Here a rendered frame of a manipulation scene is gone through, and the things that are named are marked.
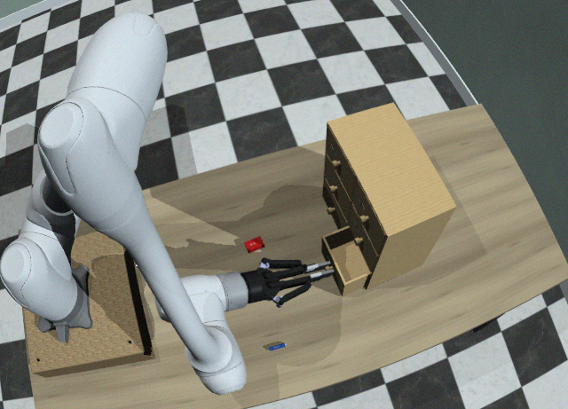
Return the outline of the brown wooden drawer front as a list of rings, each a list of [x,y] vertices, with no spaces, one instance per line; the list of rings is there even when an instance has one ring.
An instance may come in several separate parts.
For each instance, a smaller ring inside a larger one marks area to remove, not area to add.
[[[358,216],[356,209],[354,208],[353,205],[352,205],[352,208],[351,208],[351,216],[350,216],[349,226],[350,226],[351,231],[352,231],[352,233],[355,237],[354,243],[355,243],[356,246],[359,246],[363,256],[366,259],[367,265],[368,265],[370,271],[372,272],[374,267],[375,267],[375,263],[376,263],[378,255],[375,252],[375,249],[372,245],[371,240],[369,239],[369,237],[367,235],[367,232],[366,232],[363,224],[360,223],[359,216]]]
[[[331,263],[325,270],[335,271],[332,275],[342,296],[367,286],[371,272],[349,226],[322,236],[321,252]]]
[[[325,179],[325,186],[324,186],[324,199],[327,203],[327,212],[329,215],[332,214],[333,218],[335,219],[335,223],[338,227],[338,229],[344,228],[345,226],[347,226],[347,222],[345,220],[345,217],[343,215],[342,210],[340,209],[335,196],[333,194],[331,194],[331,192],[329,191],[329,185],[327,183],[327,180]]]
[[[336,169],[347,193],[351,198],[355,182],[355,174],[329,127],[327,132],[327,154],[331,160],[332,168]]]
[[[377,254],[379,255],[386,234],[367,198],[358,179],[356,183],[353,204],[358,211],[359,221],[367,230]],[[363,216],[364,215],[364,216]]]
[[[346,192],[346,190],[343,187],[343,184],[339,178],[339,176],[337,175],[335,169],[332,168],[331,166],[331,160],[328,158],[326,159],[326,173],[325,173],[325,177],[329,183],[329,191],[331,192],[331,194],[333,193],[338,201],[338,204],[346,218],[346,220],[348,221],[348,216],[349,216],[349,212],[350,212],[350,207],[351,207],[351,199],[348,195],[348,193]]]

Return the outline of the small wooden chest of drawers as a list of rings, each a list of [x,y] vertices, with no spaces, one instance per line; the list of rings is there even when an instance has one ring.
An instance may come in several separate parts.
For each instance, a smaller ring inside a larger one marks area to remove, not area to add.
[[[358,179],[386,234],[368,290],[423,265],[456,205],[394,103],[328,127],[355,174],[347,226]]]

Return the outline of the red nine-volt battery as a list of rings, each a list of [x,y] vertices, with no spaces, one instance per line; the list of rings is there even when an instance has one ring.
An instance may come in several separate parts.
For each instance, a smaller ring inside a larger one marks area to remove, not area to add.
[[[264,248],[264,242],[261,237],[254,238],[253,240],[249,240],[244,242],[248,253],[254,252],[260,248]]]

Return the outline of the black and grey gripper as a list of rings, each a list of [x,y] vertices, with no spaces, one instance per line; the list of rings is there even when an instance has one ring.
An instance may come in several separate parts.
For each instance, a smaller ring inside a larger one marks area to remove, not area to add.
[[[325,263],[314,263],[302,265],[301,260],[271,260],[263,257],[260,262],[260,268],[255,271],[247,271],[240,273],[245,279],[248,286],[248,303],[256,303],[263,300],[274,301],[276,306],[280,308],[285,301],[289,301],[296,296],[306,292],[312,286],[311,282],[330,277],[335,271],[334,269],[311,274],[310,276],[282,280],[300,274],[306,274],[314,271],[324,270],[330,265],[330,261]],[[292,268],[292,269],[290,269]],[[266,269],[288,269],[285,271],[269,271]],[[258,277],[260,276],[260,278]],[[263,282],[263,286],[262,286]],[[276,296],[281,290],[301,286],[284,296]]]

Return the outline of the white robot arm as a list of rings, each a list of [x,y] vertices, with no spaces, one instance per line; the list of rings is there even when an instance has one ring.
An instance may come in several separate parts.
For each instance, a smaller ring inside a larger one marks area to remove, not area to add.
[[[95,32],[65,100],[40,125],[44,169],[37,177],[44,173],[29,195],[20,236],[2,254],[0,278],[18,304],[40,316],[41,332],[56,329],[59,343],[68,344],[69,328],[90,329],[90,270],[71,269],[82,219],[129,252],[193,370],[221,396],[247,379],[225,319],[225,311],[247,306],[247,283],[237,271],[179,278],[134,172],[167,58],[162,27],[144,13],[119,14]]]

